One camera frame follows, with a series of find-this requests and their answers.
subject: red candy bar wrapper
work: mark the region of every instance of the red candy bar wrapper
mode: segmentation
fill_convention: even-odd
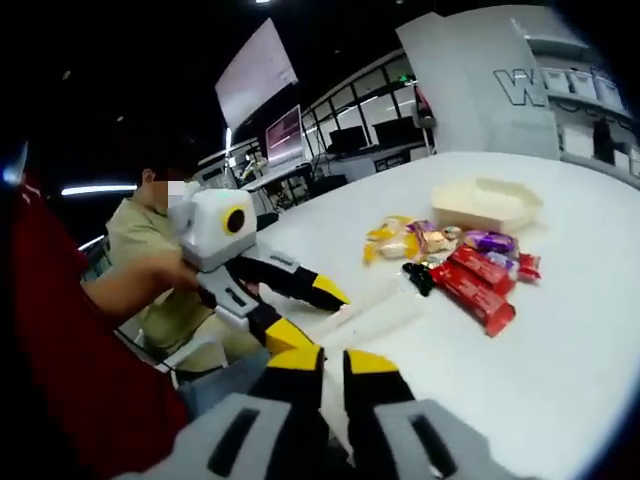
[[[500,333],[516,315],[515,308],[504,297],[489,290],[484,281],[457,264],[447,261],[432,269],[431,276],[436,285],[445,288],[474,313],[490,337]]]
[[[518,268],[518,279],[523,282],[535,282],[540,279],[540,257],[520,254],[520,267]]]
[[[516,284],[506,268],[496,265],[484,255],[466,245],[462,245],[453,252],[449,256],[449,260],[471,270],[498,295],[505,296]]]

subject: monitor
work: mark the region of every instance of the monitor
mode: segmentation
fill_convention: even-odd
[[[360,126],[334,130],[329,136],[332,143],[331,150],[335,153],[355,152],[367,146],[364,130]]]
[[[267,160],[269,166],[300,160],[302,149],[302,121],[300,105],[287,112],[267,128]]]
[[[374,125],[381,146],[408,145],[410,143],[424,143],[422,130],[416,128],[413,117],[403,117],[397,120]]]
[[[235,131],[267,100],[298,78],[271,19],[251,36],[216,84],[227,126]]]

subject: ceiling light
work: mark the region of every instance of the ceiling light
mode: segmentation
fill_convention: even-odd
[[[109,192],[132,192],[135,185],[94,185],[89,187],[69,187],[62,190],[61,195],[82,195],[85,193],[109,193]]]
[[[399,103],[398,106],[399,107],[404,107],[405,105],[410,105],[412,103],[416,103],[416,101],[415,100],[409,100],[408,102]],[[387,108],[387,111],[395,110],[395,108],[396,107]]]
[[[227,135],[225,137],[225,147],[224,147],[224,153],[225,155],[229,155],[229,152],[231,152],[231,129],[229,127],[227,127]]]
[[[2,180],[8,183],[9,185],[16,186],[22,182],[22,172],[24,172],[24,165],[27,163],[27,150],[28,143],[25,143],[22,147],[20,155],[15,162],[11,163],[4,167],[2,171]]]
[[[80,248],[78,248],[78,250],[80,250],[80,251],[85,250],[85,249],[89,248],[91,245],[95,245],[96,243],[98,243],[103,238],[104,238],[104,235],[100,235],[98,238],[94,238],[90,242],[87,242],[84,245],[82,245]]]
[[[369,102],[373,102],[375,99],[377,99],[378,96],[376,95],[375,97],[371,97],[369,100],[367,100],[366,102],[362,102],[361,105],[366,105]]]
[[[354,108],[356,108],[356,107],[349,107],[349,108],[347,108],[344,112],[342,112],[342,113],[339,113],[339,114],[338,114],[338,118],[340,118],[340,117],[341,117],[341,116],[343,116],[343,115],[346,115],[347,113],[349,113],[349,112],[350,112],[351,110],[353,110]]]

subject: desk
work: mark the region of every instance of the desk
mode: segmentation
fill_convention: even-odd
[[[355,182],[377,173],[376,162],[397,157],[406,152],[424,147],[424,142],[401,145],[397,147],[369,147],[361,152],[348,155],[323,155],[317,168],[322,168],[325,175],[345,175],[349,182]]]
[[[309,190],[309,186],[311,184],[311,164],[309,163],[298,163],[292,164],[288,168],[278,169],[275,172],[267,172],[264,176],[257,178],[251,183],[247,183],[241,187],[241,190],[246,190],[249,193],[257,192],[258,190],[265,188],[272,183],[287,181],[289,186],[289,190],[291,190],[291,196],[293,197],[293,203],[298,205],[298,200],[296,198],[296,194],[293,191],[293,186],[291,185],[292,177],[302,177],[304,178],[305,184],[307,185],[307,191]]]
[[[517,315],[498,337],[441,292],[424,316],[366,345],[398,364],[417,398],[432,398],[485,435],[520,475],[576,478],[624,419],[640,364],[640,194],[601,173],[500,153],[446,153],[351,183],[295,207],[260,233],[272,248],[325,273],[353,301],[394,277],[402,261],[361,262],[366,232],[385,215],[431,218],[430,192],[462,176],[528,185],[545,202],[519,234],[542,255],[539,286],[518,284]],[[326,318],[271,292],[302,328]]]

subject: yellow camera ring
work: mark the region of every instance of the yellow camera ring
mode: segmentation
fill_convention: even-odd
[[[239,205],[234,205],[224,215],[222,228],[227,235],[235,235],[244,226],[244,209]]]

